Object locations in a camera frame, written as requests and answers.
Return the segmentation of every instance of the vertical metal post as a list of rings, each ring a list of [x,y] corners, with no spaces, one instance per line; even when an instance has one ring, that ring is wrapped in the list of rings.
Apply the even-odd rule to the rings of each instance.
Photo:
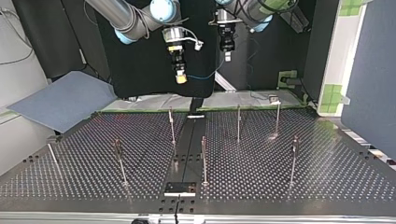
[[[237,141],[238,143],[241,141],[241,106],[238,106],[238,138]]]
[[[297,135],[294,136],[293,142],[292,142],[292,153],[293,153],[293,165],[291,166],[291,176],[290,176],[290,186],[293,186],[294,182],[294,170],[295,170],[295,165],[296,165],[296,160],[300,152],[300,140]]]
[[[124,185],[128,185],[128,180],[126,179],[125,168],[122,163],[122,148],[121,148],[121,141],[119,138],[116,138],[114,143],[114,150],[116,154],[116,159],[120,163],[120,168],[122,172],[122,178],[124,181]]]
[[[174,127],[172,107],[169,109],[169,122],[171,123],[171,129],[172,129],[172,144],[175,145],[176,139],[175,139],[175,127]]]
[[[55,157],[55,153],[53,153],[52,145],[48,143],[47,146],[49,147],[50,155],[52,156],[53,161],[55,161],[55,163],[58,164],[58,160]]]
[[[207,182],[206,176],[206,138],[202,137],[202,159],[204,161],[204,186],[207,186],[209,183]]]
[[[276,109],[276,126],[275,126],[275,132],[274,134],[272,134],[272,136],[270,137],[270,139],[274,140],[277,138],[278,136],[278,131],[279,131],[279,120],[280,120],[280,107],[282,105],[282,103],[279,100],[279,97],[276,95],[270,95],[268,97],[269,101],[270,101],[270,105],[277,105],[277,109]]]
[[[277,103],[277,111],[276,111],[276,127],[275,127],[275,135],[277,135],[277,131],[279,129],[279,116],[280,116],[280,101]]]

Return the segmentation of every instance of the white wall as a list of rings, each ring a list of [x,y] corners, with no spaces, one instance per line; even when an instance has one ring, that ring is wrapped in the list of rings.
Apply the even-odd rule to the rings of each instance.
[[[0,7],[15,11],[11,0],[0,0]],[[24,36],[18,20],[11,22]],[[28,55],[26,47],[0,16],[0,63],[18,60]],[[33,54],[29,59],[0,65],[0,175],[46,144],[53,134],[40,124],[7,113],[6,107],[47,86],[44,72]]]
[[[15,10],[11,0],[0,0],[0,7]],[[24,36],[18,20],[10,19]],[[0,16],[0,63],[18,60],[29,52],[30,49],[18,39]],[[34,54],[20,63],[0,65],[0,108],[13,104],[46,86],[47,80]]]
[[[329,50],[325,75],[323,78],[319,107],[326,84],[342,85],[341,94],[347,95],[347,87],[352,72],[356,50],[361,35],[361,26],[364,20],[366,5],[361,7],[357,16],[338,17],[334,26],[332,43]],[[340,104],[335,114],[320,113],[323,117],[341,117],[344,105]]]

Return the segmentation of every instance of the perforated metal table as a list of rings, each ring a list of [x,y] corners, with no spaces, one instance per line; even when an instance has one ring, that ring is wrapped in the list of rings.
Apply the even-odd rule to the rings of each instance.
[[[156,220],[198,215],[395,220],[396,173],[310,109],[282,110],[276,137],[275,110],[243,110],[240,143],[236,111],[207,112],[196,120],[176,113],[174,121],[176,147],[167,113],[103,113],[84,121],[52,145],[59,164],[43,148],[0,177],[0,218],[8,212],[44,212]],[[295,135],[301,151],[291,184]],[[202,185],[202,136],[207,186]],[[122,185],[114,156],[115,138],[124,148],[128,186]],[[165,197],[168,182],[196,183],[197,192]]]

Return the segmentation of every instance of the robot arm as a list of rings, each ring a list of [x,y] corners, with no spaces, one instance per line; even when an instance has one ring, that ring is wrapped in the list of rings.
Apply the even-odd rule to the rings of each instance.
[[[235,24],[243,22],[251,33],[262,32],[274,13],[287,12],[295,8],[298,0],[216,0],[216,25],[219,27],[220,49],[225,52],[225,61],[231,60],[235,50],[233,35]]]
[[[178,0],[152,0],[150,5],[138,9],[124,0],[87,0],[100,14],[109,20],[119,40],[132,44],[141,37],[149,38],[149,33],[166,25],[163,38],[172,56],[172,66],[176,71],[177,83],[187,82],[185,75],[184,41],[195,42],[200,50],[203,42],[195,34],[180,26],[182,23]]]

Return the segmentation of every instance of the metal bracket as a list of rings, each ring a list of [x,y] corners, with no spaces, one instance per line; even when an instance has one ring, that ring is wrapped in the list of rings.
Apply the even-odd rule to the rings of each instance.
[[[165,187],[165,197],[195,197],[197,184],[195,182],[168,182]]]
[[[215,74],[215,81],[226,91],[226,92],[236,92],[236,88],[225,79],[219,72]]]

